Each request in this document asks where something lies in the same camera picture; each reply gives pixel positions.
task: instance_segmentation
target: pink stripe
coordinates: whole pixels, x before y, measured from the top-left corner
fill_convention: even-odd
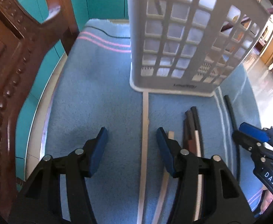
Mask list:
[[[100,46],[100,47],[102,47],[104,49],[108,49],[108,50],[112,50],[112,51],[120,52],[120,53],[131,53],[131,50],[122,50],[122,49],[114,49],[114,48],[111,48],[111,47],[107,47],[104,44],[101,44],[101,43],[99,43],[99,42],[97,42],[95,40],[92,40],[92,39],[88,38],[88,37],[80,36],[80,37],[77,37],[77,38],[78,39],[83,39],[83,40],[88,40],[88,41],[90,41],[90,42],[92,42],[92,43],[94,43],[94,44],[96,44],[96,45],[98,45],[98,46]]]
[[[256,199],[259,198],[261,195],[262,195],[262,194],[259,194],[257,197],[255,197],[255,198],[253,199],[253,201],[251,201],[251,202],[249,203],[249,205],[251,205],[253,202],[255,202]]]
[[[262,189],[260,189],[258,192],[256,192],[255,195],[252,196],[247,202],[249,203],[253,199],[253,197],[255,197],[260,191],[262,191]]]
[[[128,44],[117,44],[117,43],[113,43],[113,42],[104,40],[104,39],[100,38],[99,36],[96,36],[96,35],[94,35],[94,34],[92,34],[92,33],[90,33],[90,32],[81,32],[81,34],[90,35],[90,36],[92,36],[92,37],[94,37],[94,38],[96,38],[96,39],[98,39],[98,40],[100,40],[100,41],[102,41],[102,42],[104,42],[104,43],[110,44],[110,45],[115,45],[115,46],[119,46],[119,47],[128,47],[128,48],[130,48],[130,45],[128,45]]]

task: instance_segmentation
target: white laundry basket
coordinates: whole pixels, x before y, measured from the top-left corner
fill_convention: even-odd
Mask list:
[[[256,0],[128,0],[128,12],[131,87],[199,96],[213,95],[270,16]]]

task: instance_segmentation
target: carved wood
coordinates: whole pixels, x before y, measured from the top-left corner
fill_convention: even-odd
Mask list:
[[[45,54],[61,39],[66,53],[79,33],[71,0],[46,0],[40,24],[17,0],[0,0],[0,214],[7,220],[17,196],[15,129]]]

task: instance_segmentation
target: basket base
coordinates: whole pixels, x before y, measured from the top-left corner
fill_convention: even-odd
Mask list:
[[[130,78],[129,78],[129,84],[132,87],[133,90],[137,92],[144,92],[147,91],[149,93],[159,93],[159,94],[182,94],[182,95],[193,95],[193,96],[200,96],[200,97],[212,97],[214,95],[214,91],[212,93],[201,93],[201,92],[193,92],[193,91],[187,91],[187,90],[167,90],[167,89],[155,89],[155,88],[142,88],[137,87],[133,80],[132,80],[132,64],[130,66]]]

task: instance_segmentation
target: white plastic strip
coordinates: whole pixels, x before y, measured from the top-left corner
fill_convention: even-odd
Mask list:
[[[172,140],[174,139],[174,132],[173,131],[169,131],[168,138],[172,139]],[[157,206],[156,206],[156,210],[155,210],[152,224],[157,224],[159,221],[162,206],[163,206],[164,199],[165,199],[165,195],[167,193],[167,185],[169,182],[169,177],[170,177],[170,174],[164,168],[160,194],[159,194],[159,198],[158,198],[158,202],[157,202]]]
[[[148,156],[148,131],[149,131],[149,93],[143,92],[143,137],[141,144],[141,179],[139,186],[137,224],[143,221],[143,206],[145,202],[147,156]]]
[[[198,157],[202,157],[200,137],[197,130],[194,131],[194,136],[195,136],[195,144],[196,144],[196,152],[197,152],[196,155]],[[202,206],[202,192],[203,192],[203,175],[199,174],[194,221],[197,221],[200,218],[200,211]]]

